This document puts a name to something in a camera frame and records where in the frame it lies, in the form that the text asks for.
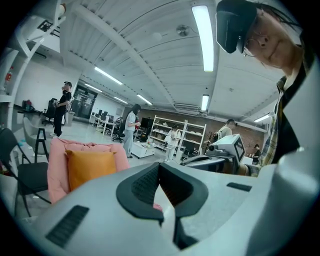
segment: door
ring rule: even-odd
[[[97,95],[97,93],[78,85],[73,95],[72,111],[74,115],[89,119]]]

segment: orange cushion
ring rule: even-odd
[[[70,190],[83,183],[117,172],[114,152],[65,151],[68,156]]]

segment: person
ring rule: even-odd
[[[261,151],[260,151],[260,147],[258,144],[255,144],[254,148],[256,149],[256,152],[253,154],[252,157],[252,164],[253,165],[257,165],[258,164],[258,159],[260,157]]]
[[[126,153],[127,158],[132,158],[131,148],[134,143],[134,132],[135,126],[140,126],[140,122],[136,121],[136,115],[140,112],[141,106],[139,104],[135,104],[129,111],[129,114],[126,116],[124,121],[124,144],[123,148]]]
[[[294,29],[296,24],[268,4],[246,0],[222,0],[217,4],[216,41],[220,47],[229,54],[238,49],[244,56],[284,73],[277,83],[279,98],[260,160],[257,165],[240,164],[240,175],[257,176],[263,166],[276,164],[283,155],[300,146],[283,109],[304,81],[315,54],[305,43],[304,32],[300,35],[301,45],[296,45],[285,25]],[[223,171],[229,170],[225,164]]]
[[[232,135],[232,130],[236,128],[238,124],[233,119],[229,119],[226,121],[225,125],[220,128],[217,132],[217,141],[222,139],[225,136]]]
[[[179,140],[181,139],[181,132],[178,131],[178,129],[178,125],[175,124],[164,139],[164,141],[167,143],[164,160],[165,162],[170,162],[174,158],[176,147],[178,146]]]
[[[69,104],[70,99],[72,98],[71,95],[71,88],[72,84],[71,82],[65,81],[64,86],[62,86],[62,96],[56,106],[55,112],[54,112],[54,132],[51,133],[51,136],[57,136],[60,137],[62,134],[61,127],[62,127],[62,118],[66,113],[66,107]]]

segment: white wall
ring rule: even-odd
[[[116,114],[117,109],[121,109],[121,114]],[[102,113],[104,111],[107,111],[108,115],[114,116],[114,120],[115,120],[118,117],[122,117],[125,110],[125,106],[101,94],[98,94],[97,97],[95,98],[92,112],[98,113],[99,110],[102,110]]]
[[[13,66],[20,66],[22,61],[23,59],[17,56]],[[62,59],[49,55],[46,59],[34,56],[23,74],[14,103],[21,106],[22,101],[30,100],[36,110],[43,111],[48,108],[51,98],[61,98],[61,87],[65,81],[72,83],[71,90],[74,92],[80,74],[79,70],[63,66]]]

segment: white low table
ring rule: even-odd
[[[131,154],[140,158],[145,158],[155,154],[155,146],[148,144],[147,142],[134,142],[131,148]]]

